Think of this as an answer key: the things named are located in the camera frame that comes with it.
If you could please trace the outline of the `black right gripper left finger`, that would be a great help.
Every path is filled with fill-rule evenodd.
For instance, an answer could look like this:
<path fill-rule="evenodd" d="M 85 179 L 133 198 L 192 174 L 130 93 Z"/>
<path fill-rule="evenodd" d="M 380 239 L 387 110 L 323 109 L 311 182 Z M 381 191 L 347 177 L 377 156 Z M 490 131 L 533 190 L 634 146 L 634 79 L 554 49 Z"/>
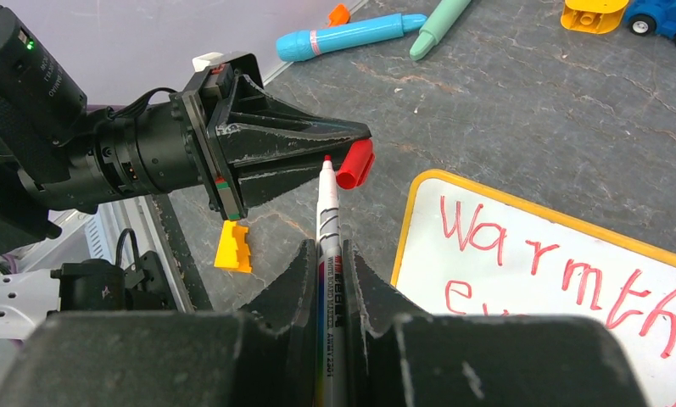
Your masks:
<path fill-rule="evenodd" d="M 311 406 L 316 246 L 231 313 L 69 312 L 28 339 L 0 406 Z"/>

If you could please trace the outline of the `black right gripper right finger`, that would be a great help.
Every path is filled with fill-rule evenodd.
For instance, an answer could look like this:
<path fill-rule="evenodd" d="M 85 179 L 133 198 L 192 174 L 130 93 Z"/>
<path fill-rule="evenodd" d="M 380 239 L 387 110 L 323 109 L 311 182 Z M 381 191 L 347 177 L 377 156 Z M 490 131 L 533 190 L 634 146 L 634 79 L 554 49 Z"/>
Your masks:
<path fill-rule="evenodd" d="M 344 242 L 351 406 L 644 406 L 618 345 L 566 315 L 430 315 Z"/>

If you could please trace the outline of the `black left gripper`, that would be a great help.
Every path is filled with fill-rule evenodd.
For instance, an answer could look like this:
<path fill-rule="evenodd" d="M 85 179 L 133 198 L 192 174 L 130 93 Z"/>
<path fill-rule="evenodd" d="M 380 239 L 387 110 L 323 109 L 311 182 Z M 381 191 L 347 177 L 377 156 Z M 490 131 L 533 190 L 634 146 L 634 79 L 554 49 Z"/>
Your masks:
<path fill-rule="evenodd" d="M 314 115 L 266 92 L 257 58 L 208 59 L 180 91 L 154 88 L 122 107 L 90 113 L 90 210 L 100 204 L 203 187 L 226 220 L 246 217 L 342 164 L 365 124 Z"/>

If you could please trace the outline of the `red capped marker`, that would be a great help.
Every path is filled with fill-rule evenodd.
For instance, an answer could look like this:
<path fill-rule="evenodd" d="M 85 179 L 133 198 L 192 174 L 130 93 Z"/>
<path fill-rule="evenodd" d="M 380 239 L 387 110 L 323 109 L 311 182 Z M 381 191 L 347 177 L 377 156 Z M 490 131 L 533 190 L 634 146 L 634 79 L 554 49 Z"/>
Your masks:
<path fill-rule="evenodd" d="M 336 174 L 330 156 L 319 174 L 316 205 L 316 406 L 348 404 L 345 291 Z"/>

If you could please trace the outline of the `red marker cap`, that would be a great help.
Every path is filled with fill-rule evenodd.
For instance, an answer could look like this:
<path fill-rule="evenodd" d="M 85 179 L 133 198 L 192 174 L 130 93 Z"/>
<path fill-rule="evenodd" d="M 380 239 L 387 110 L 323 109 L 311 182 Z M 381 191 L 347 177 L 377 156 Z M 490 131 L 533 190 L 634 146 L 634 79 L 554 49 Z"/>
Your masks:
<path fill-rule="evenodd" d="M 336 173 L 338 186 L 345 190 L 362 186 L 370 174 L 375 158 L 371 139 L 354 142 Z"/>

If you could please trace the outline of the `yellow framed whiteboard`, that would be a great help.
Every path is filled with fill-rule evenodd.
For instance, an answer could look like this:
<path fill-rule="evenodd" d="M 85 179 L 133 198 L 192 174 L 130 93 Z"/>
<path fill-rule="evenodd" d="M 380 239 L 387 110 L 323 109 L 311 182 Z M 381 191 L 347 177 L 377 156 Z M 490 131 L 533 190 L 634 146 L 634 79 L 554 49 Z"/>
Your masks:
<path fill-rule="evenodd" d="M 581 315 L 676 406 L 676 254 L 443 170 L 409 191 L 392 284 L 434 315 Z"/>

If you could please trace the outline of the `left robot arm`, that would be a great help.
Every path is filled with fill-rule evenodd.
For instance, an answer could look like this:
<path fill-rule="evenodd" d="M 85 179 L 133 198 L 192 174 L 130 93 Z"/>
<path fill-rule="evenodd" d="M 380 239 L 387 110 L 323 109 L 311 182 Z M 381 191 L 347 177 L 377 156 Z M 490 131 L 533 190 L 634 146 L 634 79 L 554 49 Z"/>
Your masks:
<path fill-rule="evenodd" d="M 101 204 L 201 186 L 209 207 L 241 220 L 253 207 L 344 167 L 369 142 L 361 123 L 310 114 L 266 92 L 256 57 L 209 57 L 186 86 L 118 108 L 87 95 L 20 18 L 0 4 L 0 257 L 56 239 L 53 211 L 94 215 Z M 134 228 L 112 259 L 0 274 L 0 339 L 22 341 L 65 311 L 209 307 Z"/>

